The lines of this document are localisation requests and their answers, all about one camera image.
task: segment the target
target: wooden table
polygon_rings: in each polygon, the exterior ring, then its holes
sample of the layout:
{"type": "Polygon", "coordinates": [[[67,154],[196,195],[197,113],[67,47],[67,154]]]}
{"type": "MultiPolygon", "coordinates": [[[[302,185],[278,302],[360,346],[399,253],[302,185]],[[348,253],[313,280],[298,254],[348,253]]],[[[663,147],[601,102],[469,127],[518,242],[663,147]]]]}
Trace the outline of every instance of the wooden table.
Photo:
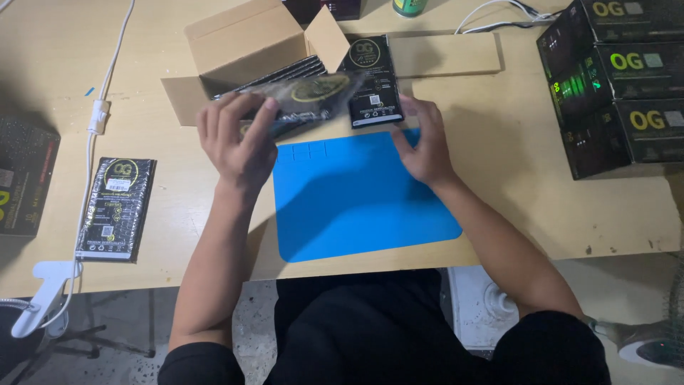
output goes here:
{"type": "MultiPolygon", "coordinates": [[[[159,161],[137,264],[85,263],[79,292],[176,286],[201,234],[218,174],[195,129],[179,127],[159,78],[196,75],[183,27],[230,1],[139,1],[109,89],[111,117],[96,142],[101,156],[159,161]]],[[[369,0],[345,33],[411,35],[453,30],[482,0],[430,0],[406,20],[388,0],[369,0]]],[[[567,0],[534,0],[547,12],[567,0]]],[[[0,92],[39,110],[62,135],[38,236],[0,238],[0,297],[32,296],[41,260],[69,260],[83,194],[86,127],[114,51],[127,0],[15,0],[0,14],[0,92]]],[[[524,20],[508,4],[484,8],[469,27],[524,20]]],[[[680,222],[662,177],[574,182],[535,47],[541,28],[500,29],[498,75],[409,79],[403,92],[443,111],[452,162],[483,199],[550,258],[679,250],[680,222]]],[[[386,127],[361,130],[361,133],[386,127]]],[[[348,119],[287,142],[358,134],[348,119]]],[[[296,264],[278,255],[273,183],[264,186],[250,225],[258,250],[252,279],[477,264],[465,236],[455,240],[296,264]]]]}

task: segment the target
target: hand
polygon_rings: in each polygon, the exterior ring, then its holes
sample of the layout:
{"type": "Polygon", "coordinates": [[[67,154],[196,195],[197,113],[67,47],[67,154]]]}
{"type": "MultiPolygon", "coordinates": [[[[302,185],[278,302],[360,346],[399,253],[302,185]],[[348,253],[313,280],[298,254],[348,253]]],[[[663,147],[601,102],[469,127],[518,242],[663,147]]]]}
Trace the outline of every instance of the hand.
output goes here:
{"type": "Polygon", "coordinates": [[[236,191],[248,201],[257,200],[278,157],[269,134],[277,111],[278,102],[271,97],[264,101],[261,95],[230,92],[197,113],[202,149],[221,175],[217,188],[236,191]],[[240,118],[259,106],[240,141],[240,118]]]}
{"type": "Polygon", "coordinates": [[[415,148],[408,144],[398,127],[392,130],[392,140],[408,172],[432,189],[445,182],[458,181],[451,167],[442,114],[435,103],[406,95],[400,95],[399,101],[405,114],[418,116],[421,128],[421,138],[415,148]]]}

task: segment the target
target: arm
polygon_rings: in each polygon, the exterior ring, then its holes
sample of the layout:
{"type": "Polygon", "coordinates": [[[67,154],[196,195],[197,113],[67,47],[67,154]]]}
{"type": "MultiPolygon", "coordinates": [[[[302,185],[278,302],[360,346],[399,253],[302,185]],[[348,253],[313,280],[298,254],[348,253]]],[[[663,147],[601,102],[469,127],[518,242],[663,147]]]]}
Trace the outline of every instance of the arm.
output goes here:
{"type": "Polygon", "coordinates": [[[232,92],[197,114],[200,143],[220,178],[207,224],[183,276],[169,351],[194,342],[232,345],[233,310],[249,274],[244,254],[250,218],[278,156],[268,134],[277,110],[273,98],[264,101],[258,95],[232,92]],[[239,118],[260,105],[240,141],[239,118]]]}
{"type": "Polygon", "coordinates": [[[421,127],[421,139],[415,148],[400,130],[392,132],[402,162],[458,219],[484,270],[513,298],[520,317],[539,310],[557,310],[581,319],[577,299],[558,270],[456,175],[449,159],[442,115],[436,105],[403,95],[401,101],[405,112],[418,116],[421,127]]]}

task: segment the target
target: cable clip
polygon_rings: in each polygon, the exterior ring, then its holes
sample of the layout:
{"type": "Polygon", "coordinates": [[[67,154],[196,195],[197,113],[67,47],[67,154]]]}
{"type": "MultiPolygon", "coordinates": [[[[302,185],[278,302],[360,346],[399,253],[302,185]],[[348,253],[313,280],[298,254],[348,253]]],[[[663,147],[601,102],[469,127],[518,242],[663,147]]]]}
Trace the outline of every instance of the cable clip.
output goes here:
{"type": "Polygon", "coordinates": [[[94,135],[102,135],[105,133],[105,120],[109,114],[109,102],[104,100],[96,100],[92,104],[92,116],[90,117],[90,124],[88,125],[88,132],[94,135]]]}

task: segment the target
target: person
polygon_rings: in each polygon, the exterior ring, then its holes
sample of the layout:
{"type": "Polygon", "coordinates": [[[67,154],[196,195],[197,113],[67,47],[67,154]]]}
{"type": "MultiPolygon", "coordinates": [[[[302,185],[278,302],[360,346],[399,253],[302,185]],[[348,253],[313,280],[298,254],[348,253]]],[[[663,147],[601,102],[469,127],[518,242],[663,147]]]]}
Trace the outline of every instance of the person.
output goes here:
{"type": "MultiPolygon", "coordinates": [[[[454,172],[440,110],[400,99],[421,128],[415,148],[400,129],[391,132],[402,162],[458,219],[520,321],[486,360],[471,355],[447,324],[434,269],[278,280],[278,357],[266,383],[610,383],[603,345],[581,321],[564,278],[454,172]]],[[[220,178],[183,277],[159,385],[245,382],[231,350],[231,319],[249,276],[250,217],[278,153],[268,132],[277,110],[272,98],[231,93],[197,115],[200,143],[220,178]],[[241,139],[239,118],[256,108],[241,139]]]]}

